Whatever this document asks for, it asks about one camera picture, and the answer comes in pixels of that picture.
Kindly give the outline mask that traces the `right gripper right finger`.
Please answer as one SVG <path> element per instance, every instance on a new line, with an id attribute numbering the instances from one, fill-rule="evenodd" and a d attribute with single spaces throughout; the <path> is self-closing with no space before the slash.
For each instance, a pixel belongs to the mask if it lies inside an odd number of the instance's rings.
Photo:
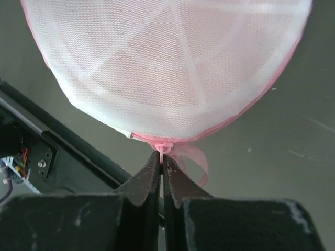
<path id="1" fill-rule="evenodd" d="M 165 155 L 163 161 L 164 207 L 179 208 L 184 198 L 213 197 L 185 174 L 177 162 Z"/>

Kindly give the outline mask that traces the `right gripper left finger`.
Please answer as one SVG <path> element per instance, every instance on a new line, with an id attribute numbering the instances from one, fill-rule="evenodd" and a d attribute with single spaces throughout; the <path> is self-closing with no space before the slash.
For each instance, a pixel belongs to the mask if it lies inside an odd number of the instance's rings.
<path id="1" fill-rule="evenodd" d="M 154 151 L 142 169 L 127 180 L 115 193 L 126 197 L 134 206 L 142 206 L 150 194 L 160 187 L 160 154 Z"/>

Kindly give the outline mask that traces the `pink white mesh laundry bag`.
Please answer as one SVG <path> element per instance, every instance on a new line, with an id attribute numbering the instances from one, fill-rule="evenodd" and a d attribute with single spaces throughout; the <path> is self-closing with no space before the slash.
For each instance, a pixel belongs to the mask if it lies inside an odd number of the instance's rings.
<path id="1" fill-rule="evenodd" d="M 257 102 L 291 59 L 312 1 L 22 1 L 68 101 L 208 181 L 192 142 Z"/>

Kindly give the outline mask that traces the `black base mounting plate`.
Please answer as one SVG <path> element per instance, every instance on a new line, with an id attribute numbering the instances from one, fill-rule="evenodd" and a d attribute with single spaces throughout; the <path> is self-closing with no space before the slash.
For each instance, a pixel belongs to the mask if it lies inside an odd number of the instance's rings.
<path id="1" fill-rule="evenodd" d="M 10 156 L 40 193 L 111 192 L 131 177 L 1 80 L 1 157 Z"/>

